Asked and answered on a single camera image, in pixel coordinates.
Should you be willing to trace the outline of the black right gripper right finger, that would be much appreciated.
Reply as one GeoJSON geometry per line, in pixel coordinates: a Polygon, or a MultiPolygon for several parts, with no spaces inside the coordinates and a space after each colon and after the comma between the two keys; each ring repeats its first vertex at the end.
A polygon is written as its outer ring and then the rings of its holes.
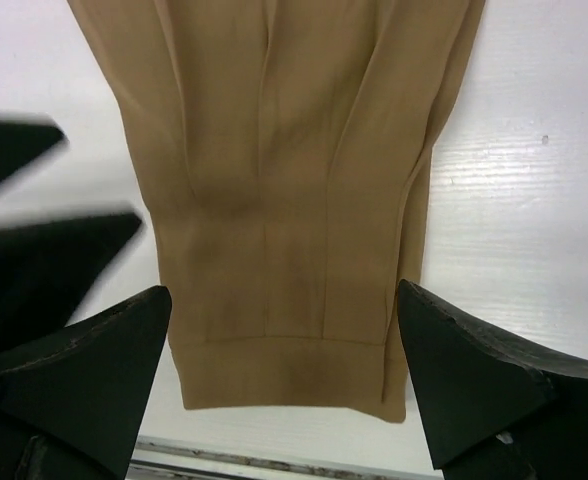
{"type": "Polygon", "coordinates": [[[398,322],[432,464],[445,478],[588,480],[588,360],[406,280],[398,322]]]}

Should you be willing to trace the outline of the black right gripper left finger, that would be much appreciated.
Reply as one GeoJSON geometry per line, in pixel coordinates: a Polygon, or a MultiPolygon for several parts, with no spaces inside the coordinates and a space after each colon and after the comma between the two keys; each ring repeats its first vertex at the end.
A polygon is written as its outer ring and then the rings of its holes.
{"type": "Polygon", "coordinates": [[[151,287],[0,353],[0,479],[123,479],[172,301],[151,287]]]}

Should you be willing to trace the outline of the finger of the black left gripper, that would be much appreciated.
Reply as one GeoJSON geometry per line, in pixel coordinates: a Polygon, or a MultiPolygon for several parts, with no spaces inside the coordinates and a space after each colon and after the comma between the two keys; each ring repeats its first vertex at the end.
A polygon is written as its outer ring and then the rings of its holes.
{"type": "Polygon", "coordinates": [[[0,353],[63,328],[137,234],[133,212],[0,229],[0,353]]]}
{"type": "Polygon", "coordinates": [[[0,118],[0,185],[66,141],[51,120],[0,118]]]}

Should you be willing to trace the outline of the olive brown skirt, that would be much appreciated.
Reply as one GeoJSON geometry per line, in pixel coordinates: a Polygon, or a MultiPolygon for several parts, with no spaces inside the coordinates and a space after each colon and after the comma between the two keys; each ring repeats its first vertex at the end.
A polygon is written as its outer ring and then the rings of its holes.
{"type": "Polygon", "coordinates": [[[401,280],[480,1],[73,1],[150,212],[188,410],[400,423],[401,280]]]}

